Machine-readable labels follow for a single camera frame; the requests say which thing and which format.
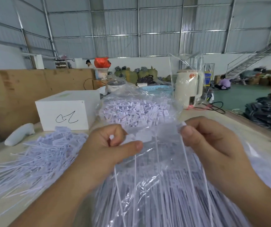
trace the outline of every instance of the corrugated metal wall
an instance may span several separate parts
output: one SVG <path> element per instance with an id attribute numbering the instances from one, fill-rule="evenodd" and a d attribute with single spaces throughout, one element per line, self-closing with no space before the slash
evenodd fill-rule
<path id="1" fill-rule="evenodd" d="M 146 57 L 258 51 L 271 0 L 0 0 L 0 41 L 52 56 Z"/>

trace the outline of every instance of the person's right hand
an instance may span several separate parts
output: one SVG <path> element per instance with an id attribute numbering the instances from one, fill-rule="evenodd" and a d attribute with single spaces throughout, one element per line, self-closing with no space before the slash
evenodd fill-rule
<path id="1" fill-rule="evenodd" d="M 236 134 L 220 123 L 200 116 L 185 121 L 184 144 L 203 164 L 209 181 L 232 201 L 261 196 L 267 187 L 251 167 Z"/>

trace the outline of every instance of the person in purple shirt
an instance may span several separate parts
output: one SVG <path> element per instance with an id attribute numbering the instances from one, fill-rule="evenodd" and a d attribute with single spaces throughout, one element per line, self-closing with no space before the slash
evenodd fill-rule
<path id="1" fill-rule="evenodd" d="M 226 75 L 221 75 L 221 80 L 218 84 L 214 85 L 215 88 L 218 88 L 220 90 L 228 90 L 230 89 L 230 81 L 226 79 Z"/>

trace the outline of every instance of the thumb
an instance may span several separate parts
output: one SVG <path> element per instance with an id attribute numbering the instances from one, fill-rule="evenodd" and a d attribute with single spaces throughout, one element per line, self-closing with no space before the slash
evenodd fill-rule
<path id="1" fill-rule="evenodd" d="M 139 153 L 143 149 L 142 141 L 133 141 L 120 146 L 111 147 L 111 158 L 115 163 L 119 163 L 122 160 Z"/>
<path id="2" fill-rule="evenodd" d="M 214 156 L 217 151 L 214 149 L 192 126 L 184 126 L 181 129 L 181 135 L 183 137 L 184 144 L 190 146 L 197 154 L 201 162 L 210 160 L 210 157 Z"/>

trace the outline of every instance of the purple shirt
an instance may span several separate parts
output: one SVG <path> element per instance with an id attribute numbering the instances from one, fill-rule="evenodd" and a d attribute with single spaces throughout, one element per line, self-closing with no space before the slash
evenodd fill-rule
<path id="1" fill-rule="evenodd" d="M 228 87 L 230 87 L 230 81 L 228 79 L 222 79 L 220 80 L 220 82 L 218 83 L 219 85 L 222 85 L 222 89 L 226 89 Z"/>

